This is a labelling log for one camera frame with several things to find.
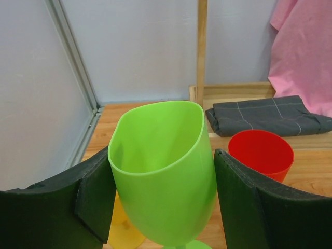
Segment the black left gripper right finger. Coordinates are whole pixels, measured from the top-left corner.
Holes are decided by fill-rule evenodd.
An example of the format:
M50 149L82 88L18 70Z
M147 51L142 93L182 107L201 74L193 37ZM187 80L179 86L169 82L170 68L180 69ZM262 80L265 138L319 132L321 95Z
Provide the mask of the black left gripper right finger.
M215 150L227 248L331 248L331 198L277 182Z

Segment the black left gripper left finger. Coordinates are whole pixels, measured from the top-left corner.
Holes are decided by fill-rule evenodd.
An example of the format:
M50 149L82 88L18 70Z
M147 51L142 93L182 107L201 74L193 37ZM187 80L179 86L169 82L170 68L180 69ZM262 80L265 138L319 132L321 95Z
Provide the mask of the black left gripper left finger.
M26 189L1 192L1 248L102 248L116 186L107 148Z

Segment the yellow wine glass front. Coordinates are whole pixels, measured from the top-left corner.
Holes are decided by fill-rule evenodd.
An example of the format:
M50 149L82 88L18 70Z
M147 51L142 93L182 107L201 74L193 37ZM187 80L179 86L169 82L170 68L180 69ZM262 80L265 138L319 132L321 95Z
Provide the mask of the yellow wine glass front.
M116 193L107 243L112 248L138 248L145 238L131 223Z

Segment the red wine glass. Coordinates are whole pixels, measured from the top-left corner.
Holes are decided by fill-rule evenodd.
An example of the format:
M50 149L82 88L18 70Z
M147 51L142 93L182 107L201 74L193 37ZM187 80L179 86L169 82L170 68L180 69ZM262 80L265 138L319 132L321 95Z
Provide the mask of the red wine glass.
M283 182L293 165L295 154L282 137L264 130L245 130L228 143L228 152L247 167Z

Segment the green wine glass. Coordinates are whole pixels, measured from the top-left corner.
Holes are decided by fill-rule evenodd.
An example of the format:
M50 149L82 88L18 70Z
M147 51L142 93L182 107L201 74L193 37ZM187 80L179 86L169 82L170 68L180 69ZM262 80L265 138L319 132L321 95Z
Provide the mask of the green wine glass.
M206 248L198 235L216 200L202 107L165 101L121 116L108 146L117 192L132 224L164 248Z

